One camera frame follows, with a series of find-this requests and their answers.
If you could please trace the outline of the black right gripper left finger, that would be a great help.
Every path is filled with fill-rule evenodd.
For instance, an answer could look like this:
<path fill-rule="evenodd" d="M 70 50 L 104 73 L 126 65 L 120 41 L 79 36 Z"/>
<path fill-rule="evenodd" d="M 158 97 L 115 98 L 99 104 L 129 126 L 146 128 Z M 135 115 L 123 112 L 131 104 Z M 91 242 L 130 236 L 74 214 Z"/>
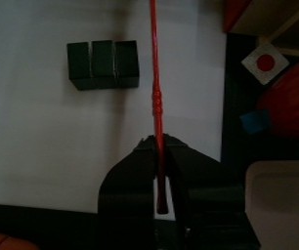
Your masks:
<path fill-rule="evenodd" d="M 155 250 L 153 136 L 108 170 L 96 198 L 96 250 Z"/>

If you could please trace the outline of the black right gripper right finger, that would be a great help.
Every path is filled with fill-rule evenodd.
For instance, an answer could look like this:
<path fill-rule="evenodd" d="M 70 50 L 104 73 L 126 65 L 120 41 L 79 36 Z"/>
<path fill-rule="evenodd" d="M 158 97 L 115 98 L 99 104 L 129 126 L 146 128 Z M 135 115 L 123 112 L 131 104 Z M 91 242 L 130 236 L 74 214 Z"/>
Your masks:
<path fill-rule="evenodd" d="M 163 141 L 182 250 L 259 250 L 233 171 L 177 138 L 165 135 Z"/>

